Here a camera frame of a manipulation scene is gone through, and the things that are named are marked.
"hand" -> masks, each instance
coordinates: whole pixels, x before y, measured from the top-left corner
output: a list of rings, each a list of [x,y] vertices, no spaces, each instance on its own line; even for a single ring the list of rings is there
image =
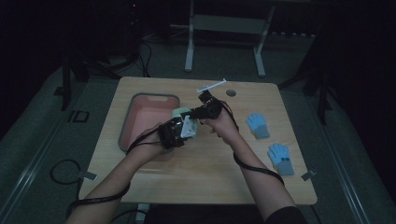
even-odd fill
[[[150,129],[143,131],[137,138],[145,135],[155,129],[157,129],[161,123],[156,124]],[[140,166],[146,164],[149,161],[154,160],[158,155],[160,155],[165,150],[165,147],[161,143],[160,136],[158,132],[154,132],[143,139],[139,145],[133,148],[127,155],[127,157],[133,157],[138,160]]]
[[[228,145],[241,136],[233,123],[233,119],[224,108],[221,109],[217,119],[201,119],[200,121],[212,127],[212,133],[217,133]]]
[[[261,115],[259,113],[251,114],[247,116],[246,122],[257,139],[262,139],[270,136],[267,130],[267,124],[265,122],[264,115]]]

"dark background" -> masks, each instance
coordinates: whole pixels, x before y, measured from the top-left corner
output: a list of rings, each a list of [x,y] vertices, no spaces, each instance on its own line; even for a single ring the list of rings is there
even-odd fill
[[[125,41],[125,22],[134,19],[130,17],[131,11],[124,11],[129,3],[113,0],[93,5],[92,2],[1,3],[0,138],[47,77],[62,65],[62,58],[70,49],[82,50],[92,59],[104,62],[110,54],[124,53],[120,51],[120,43]],[[133,16],[164,37],[170,23],[188,24],[189,1],[135,2],[138,8]],[[214,8],[222,8],[216,13],[262,17],[259,10],[244,15],[233,1],[225,2],[208,5],[206,1],[197,10],[214,13]],[[276,3],[271,32],[317,36],[317,43],[307,55],[315,60],[310,60],[308,67],[321,66],[330,74],[331,86],[341,106],[395,201],[395,3]]]

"person's left hand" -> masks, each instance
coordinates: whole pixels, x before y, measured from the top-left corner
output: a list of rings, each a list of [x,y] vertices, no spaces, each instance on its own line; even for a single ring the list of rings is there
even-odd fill
[[[154,127],[146,129],[139,136],[137,136],[137,138],[151,132],[154,129],[157,129],[160,125],[161,123],[158,123]],[[161,143],[158,132],[154,132],[148,135],[139,144],[141,145],[133,148],[128,153],[127,157],[133,157],[134,159],[136,159],[140,166],[146,164],[149,161],[152,161],[165,150],[165,147]]]

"black strap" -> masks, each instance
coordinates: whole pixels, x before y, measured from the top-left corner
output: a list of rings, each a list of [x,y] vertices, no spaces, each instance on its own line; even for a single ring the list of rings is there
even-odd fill
[[[121,198],[122,196],[124,196],[128,192],[130,186],[131,186],[131,184],[128,184],[128,186],[126,186],[125,189],[123,189],[120,193],[112,195],[112,196],[107,196],[107,197],[102,197],[102,198],[82,199],[82,200],[74,201],[74,202],[70,203],[67,208],[66,218],[68,218],[70,216],[73,209],[76,208],[77,206],[93,204],[93,203],[107,203],[107,202],[117,200],[117,199]]]
[[[150,131],[149,133],[146,133],[146,134],[143,134],[143,135],[140,135],[139,137],[137,137],[136,140],[134,140],[134,141],[132,142],[132,144],[129,146],[128,151],[126,152],[126,154],[128,155],[128,153],[129,153],[132,149],[134,149],[134,147],[137,147],[137,146],[140,144],[140,142],[143,141],[145,138],[147,138],[149,135],[151,135],[152,133],[157,132],[157,131],[161,128],[161,126],[162,126],[162,125],[160,125],[160,126],[159,126],[158,128],[156,128],[156,129]]]
[[[233,117],[233,111],[231,110],[231,108],[227,105],[227,103],[225,102],[225,101],[220,101],[221,102],[221,105],[222,105],[222,107],[224,108],[224,110],[227,112],[227,114],[231,117],[231,119],[233,120],[233,124],[235,125],[235,127],[236,127],[236,130],[238,130],[238,132],[239,132],[239,127],[238,127],[238,125],[236,124],[236,120],[235,120],[235,118]]]
[[[253,167],[253,166],[249,166],[247,164],[244,164],[242,161],[240,161],[238,159],[238,157],[235,155],[235,153],[233,154],[233,159],[235,160],[236,164],[238,164],[242,168],[245,168],[245,169],[251,170],[251,171],[255,171],[255,172],[260,172],[260,173],[263,173],[263,174],[266,174],[266,175],[274,176],[280,181],[280,183],[282,183],[282,185],[285,185],[285,182],[283,182],[283,179],[282,179],[282,177],[280,177],[279,174],[277,174],[277,173],[275,173],[273,171],[270,171],[268,169],[264,169],[264,168],[260,168],[260,167]]]

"stand leg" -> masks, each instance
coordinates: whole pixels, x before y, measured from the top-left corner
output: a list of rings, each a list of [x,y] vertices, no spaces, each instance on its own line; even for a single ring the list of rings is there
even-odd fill
[[[194,56],[194,0],[190,0],[190,4],[189,45],[187,46],[186,65],[184,67],[186,72],[192,70],[192,59]]]
[[[271,19],[274,16],[275,7],[271,7],[267,20],[262,28],[262,37],[260,38],[259,44],[253,48],[254,59],[256,60],[257,72],[259,77],[265,77],[264,65],[262,64],[262,47],[264,45],[265,38],[268,35],[270,28]]]

